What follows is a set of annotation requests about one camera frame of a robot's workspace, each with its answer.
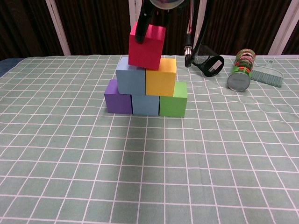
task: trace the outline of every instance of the yellow cube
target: yellow cube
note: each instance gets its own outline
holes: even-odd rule
[[[177,74],[177,60],[161,58],[159,69],[145,71],[146,95],[172,97]]]

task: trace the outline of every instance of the can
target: can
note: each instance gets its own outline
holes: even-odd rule
[[[242,49],[237,53],[232,74],[228,77],[231,90],[241,92],[248,88],[255,59],[256,54],[251,49]]]

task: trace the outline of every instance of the curtain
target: curtain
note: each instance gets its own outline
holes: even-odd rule
[[[267,55],[291,0],[215,0],[204,43],[218,54]]]
[[[292,32],[288,43],[285,46],[284,51],[282,52],[283,55],[299,55],[299,22]]]
[[[72,55],[127,54],[128,0],[56,0]]]
[[[63,55],[44,0],[0,0],[0,60]]]

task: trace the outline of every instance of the green cube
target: green cube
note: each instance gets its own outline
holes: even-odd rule
[[[175,83],[173,97],[160,97],[160,116],[183,118],[187,104],[187,84]]]

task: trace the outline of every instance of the brush bristles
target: brush bristles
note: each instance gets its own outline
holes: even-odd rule
[[[251,73],[251,80],[273,85],[275,87],[281,87],[283,78],[268,73],[255,71]]]

